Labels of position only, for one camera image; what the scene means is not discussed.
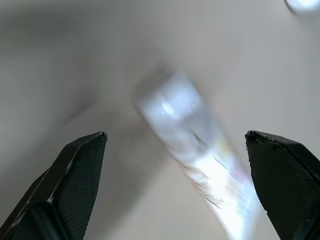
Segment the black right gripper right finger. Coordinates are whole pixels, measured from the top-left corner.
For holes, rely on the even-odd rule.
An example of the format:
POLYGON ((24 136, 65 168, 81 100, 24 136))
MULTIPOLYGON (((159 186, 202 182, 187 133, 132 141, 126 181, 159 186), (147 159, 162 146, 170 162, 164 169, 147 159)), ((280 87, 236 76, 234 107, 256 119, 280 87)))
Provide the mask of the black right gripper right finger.
POLYGON ((320 161, 301 143, 250 130, 245 135, 251 177, 282 240, 320 238, 320 161))

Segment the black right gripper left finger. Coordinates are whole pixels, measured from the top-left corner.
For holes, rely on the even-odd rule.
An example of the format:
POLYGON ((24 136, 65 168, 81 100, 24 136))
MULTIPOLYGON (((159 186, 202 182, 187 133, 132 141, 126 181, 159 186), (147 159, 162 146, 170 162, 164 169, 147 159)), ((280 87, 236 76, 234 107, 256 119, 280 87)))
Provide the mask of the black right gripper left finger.
POLYGON ((67 144, 0 227, 2 240, 82 240, 96 201, 108 137, 67 144))

